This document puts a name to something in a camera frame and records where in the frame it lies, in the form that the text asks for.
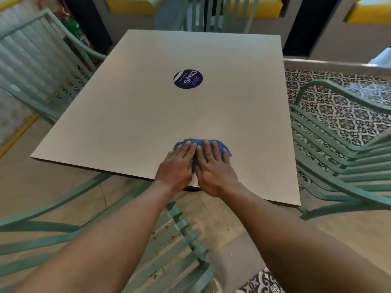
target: chair armrest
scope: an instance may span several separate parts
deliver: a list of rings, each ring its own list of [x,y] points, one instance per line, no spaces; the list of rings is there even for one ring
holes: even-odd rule
[[[334,83],[330,80],[326,80],[326,79],[315,79],[315,80],[311,80],[310,82],[306,83],[302,88],[300,88],[294,104],[296,106],[298,106],[302,97],[304,96],[304,93],[307,91],[307,89],[310,88],[311,86],[316,86],[316,85],[327,87],[327,88],[331,89],[332,91],[339,93],[341,96],[344,96],[348,100],[364,106],[365,108],[391,115],[391,107],[375,103],[375,102],[368,100],[366,98],[362,98],[362,97],[358,96],[357,94],[355,94],[354,92],[350,91],[349,89],[344,88],[343,86],[340,86],[339,84],[336,84],[336,83]]]

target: floor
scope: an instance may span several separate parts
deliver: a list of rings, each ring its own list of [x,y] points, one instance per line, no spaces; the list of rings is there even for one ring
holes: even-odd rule
[[[344,76],[339,73],[286,70],[287,90],[292,101],[300,88],[311,78],[330,78],[356,91],[361,96],[391,105],[391,84],[386,81],[360,75]],[[373,113],[354,104],[343,101],[336,94],[315,88],[303,99],[303,106],[324,121],[341,136],[356,144],[364,144],[384,129],[391,126],[391,117]],[[0,159],[0,216],[16,214],[50,201],[58,195],[90,179],[95,172],[56,164],[35,161],[29,158],[34,148],[50,130],[43,120],[37,122]],[[42,216],[41,220],[80,224],[96,213],[110,206],[140,181],[114,176],[98,187],[65,206]],[[204,192],[180,192],[176,195],[177,205],[190,218],[192,228],[200,232],[210,250],[209,260],[216,270],[216,279],[222,284],[223,292],[234,292],[240,286],[243,292],[256,292],[254,279],[265,268],[258,251],[243,225],[233,212],[218,198]],[[309,208],[322,202],[301,191],[302,204]],[[293,208],[282,207],[299,216]],[[371,211],[337,214],[310,221],[326,233],[345,243],[359,254],[391,275],[391,212]],[[0,233],[0,242],[36,238],[41,233]],[[56,250],[62,245],[44,248]],[[26,256],[18,253],[0,256],[0,264],[11,259]],[[0,287],[24,278],[33,269],[0,278]]]

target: table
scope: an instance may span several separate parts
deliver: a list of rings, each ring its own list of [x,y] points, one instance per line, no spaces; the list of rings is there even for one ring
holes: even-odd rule
[[[31,157],[154,179],[186,138],[221,140],[251,191],[300,205],[279,36],[129,30]]]

